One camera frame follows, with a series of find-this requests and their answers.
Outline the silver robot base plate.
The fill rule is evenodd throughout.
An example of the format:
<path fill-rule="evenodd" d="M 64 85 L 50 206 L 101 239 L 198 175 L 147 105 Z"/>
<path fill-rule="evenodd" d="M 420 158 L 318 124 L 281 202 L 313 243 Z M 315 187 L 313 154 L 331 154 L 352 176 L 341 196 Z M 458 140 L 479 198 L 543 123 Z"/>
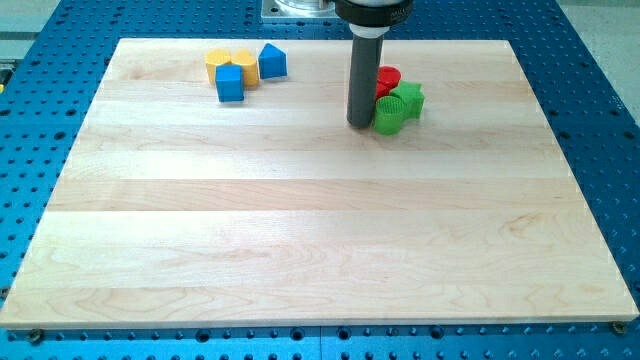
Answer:
<path fill-rule="evenodd" d="M 337 18 L 335 5 L 326 0 L 261 0 L 265 22 L 324 21 Z"/>

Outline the black robot arm flange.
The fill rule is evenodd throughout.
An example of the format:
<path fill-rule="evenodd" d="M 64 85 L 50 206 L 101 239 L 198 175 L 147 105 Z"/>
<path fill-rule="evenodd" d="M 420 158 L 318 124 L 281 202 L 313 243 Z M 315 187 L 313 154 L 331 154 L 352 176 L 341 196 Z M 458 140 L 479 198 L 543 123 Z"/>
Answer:
<path fill-rule="evenodd" d="M 358 37 L 376 39 L 390 27 L 404 22 L 413 0 L 335 0 L 335 12 Z"/>

